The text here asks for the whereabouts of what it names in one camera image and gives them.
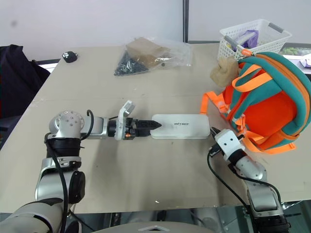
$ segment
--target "table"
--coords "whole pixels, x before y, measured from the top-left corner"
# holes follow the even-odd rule
[[[203,93],[220,93],[209,78],[217,65],[218,44],[193,45],[193,66],[154,70],[116,77],[114,69],[122,47],[76,48],[74,63],[59,62],[44,83],[0,152],[0,212],[13,212],[34,200],[43,143],[49,121],[70,109],[85,114],[113,117],[132,100],[131,114],[151,119],[157,113],[195,114]],[[229,125],[217,109],[209,107],[210,125]],[[297,150],[281,155],[250,153],[267,169],[268,180],[280,191],[283,201],[311,198],[310,140],[308,127],[297,140]],[[133,141],[85,140],[81,149],[86,174],[86,195],[76,213],[108,213],[141,210],[240,205],[239,201],[209,171],[206,158],[214,144],[205,140]],[[234,177],[221,156],[213,158],[217,172],[246,199],[243,182]]]

